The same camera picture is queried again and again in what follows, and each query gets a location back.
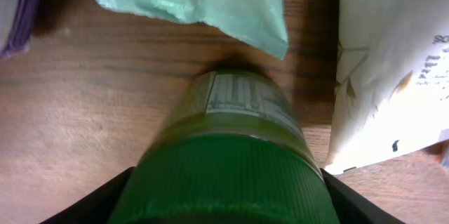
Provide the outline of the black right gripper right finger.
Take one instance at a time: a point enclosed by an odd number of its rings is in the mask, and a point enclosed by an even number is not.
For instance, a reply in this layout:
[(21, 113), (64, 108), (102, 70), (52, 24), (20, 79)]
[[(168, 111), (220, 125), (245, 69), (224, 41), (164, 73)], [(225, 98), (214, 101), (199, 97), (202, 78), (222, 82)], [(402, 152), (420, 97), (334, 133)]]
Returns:
[(321, 169), (333, 206), (345, 224), (405, 224)]

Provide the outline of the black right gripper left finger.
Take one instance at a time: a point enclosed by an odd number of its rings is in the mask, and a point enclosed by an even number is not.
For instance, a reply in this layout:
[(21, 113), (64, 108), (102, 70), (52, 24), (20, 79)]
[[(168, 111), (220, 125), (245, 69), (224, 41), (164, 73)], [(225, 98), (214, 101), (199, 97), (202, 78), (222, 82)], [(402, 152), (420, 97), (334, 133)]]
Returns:
[(134, 171), (130, 167), (41, 224), (105, 224)]

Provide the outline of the white tube gold cap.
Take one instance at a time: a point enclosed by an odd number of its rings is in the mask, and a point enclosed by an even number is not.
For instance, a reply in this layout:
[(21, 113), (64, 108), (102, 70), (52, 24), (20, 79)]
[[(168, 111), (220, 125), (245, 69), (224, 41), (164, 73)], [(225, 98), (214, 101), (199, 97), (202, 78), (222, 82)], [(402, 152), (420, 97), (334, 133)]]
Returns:
[(448, 139), (448, 0), (340, 0), (338, 41), (328, 173)]

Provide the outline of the green lid jar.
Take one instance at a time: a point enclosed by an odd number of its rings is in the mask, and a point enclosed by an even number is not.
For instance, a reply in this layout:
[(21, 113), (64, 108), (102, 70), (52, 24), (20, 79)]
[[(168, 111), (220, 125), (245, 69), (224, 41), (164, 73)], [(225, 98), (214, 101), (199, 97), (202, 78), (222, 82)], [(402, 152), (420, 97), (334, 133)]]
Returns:
[(289, 102), (268, 77), (193, 80), (130, 175), (110, 223), (337, 223)]

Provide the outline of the red purple pad pack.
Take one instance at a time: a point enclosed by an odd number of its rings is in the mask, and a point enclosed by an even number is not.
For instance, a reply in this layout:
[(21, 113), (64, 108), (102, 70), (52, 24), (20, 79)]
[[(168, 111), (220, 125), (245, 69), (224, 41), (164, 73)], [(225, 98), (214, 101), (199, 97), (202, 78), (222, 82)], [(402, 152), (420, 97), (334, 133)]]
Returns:
[(39, 0), (1, 0), (1, 58), (27, 47), (38, 7)]

